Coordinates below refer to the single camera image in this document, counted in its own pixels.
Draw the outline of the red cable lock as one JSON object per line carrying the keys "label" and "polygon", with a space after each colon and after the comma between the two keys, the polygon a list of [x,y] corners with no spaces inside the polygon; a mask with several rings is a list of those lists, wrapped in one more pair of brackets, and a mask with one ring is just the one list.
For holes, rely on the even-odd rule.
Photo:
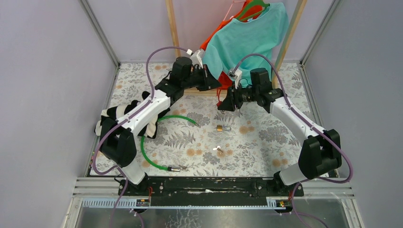
{"label": "red cable lock", "polygon": [[223,90],[222,88],[217,89],[217,94],[216,95],[217,95],[218,102],[217,102],[216,105],[218,107],[222,104],[222,101],[221,101],[221,92],[222,92],[222,90]]}

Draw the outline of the brass padlock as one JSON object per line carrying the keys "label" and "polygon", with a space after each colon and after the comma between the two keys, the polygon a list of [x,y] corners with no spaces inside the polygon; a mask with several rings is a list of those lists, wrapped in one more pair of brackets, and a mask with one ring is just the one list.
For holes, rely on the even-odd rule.
{"label": "brass padlock", "polygon": [[230,126],[225,126],[225,125],[217,125],[216,129],[219,132],[229,132],[229,131],[231,131],[231,127]]}

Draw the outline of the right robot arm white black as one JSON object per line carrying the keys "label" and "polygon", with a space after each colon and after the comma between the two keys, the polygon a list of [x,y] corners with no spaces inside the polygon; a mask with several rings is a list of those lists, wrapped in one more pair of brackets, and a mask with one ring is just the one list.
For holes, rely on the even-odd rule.
{"label": "right robot arm white black", "polygon": [[278,118],[300,141],[302,149],[297,163],[274,174],[273,191],[284,196],[291,190],[291,185],[339,168],[342,156],[337,150],[340,146],[338,132],[325,130],[295,108],[280,88],[272,87],[266,69],[253,69],[250,76],[251,85],[248,87],[233,84],[227,89],[227,95],[219,102],[218,110],[233,112],[246,102],[255,102]]}

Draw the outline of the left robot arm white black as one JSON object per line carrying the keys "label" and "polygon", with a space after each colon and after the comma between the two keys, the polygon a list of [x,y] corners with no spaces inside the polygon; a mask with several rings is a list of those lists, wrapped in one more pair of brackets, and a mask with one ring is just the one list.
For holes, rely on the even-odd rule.
{"label": "left robot arm white black", "polygon": [[178,57],[171,71],[156,86],[151,94],[134,109],[119,117],[104,120],[99,151],[112,160],[130,181],[129,189],[135,195],[147,191],[146,174],[135,161],[137,154],[134,137],[154,117],[170,108],[189,88],[208,91],[221,87],[221,83],[209,72],[206,65],[193,65],[188,57]]}

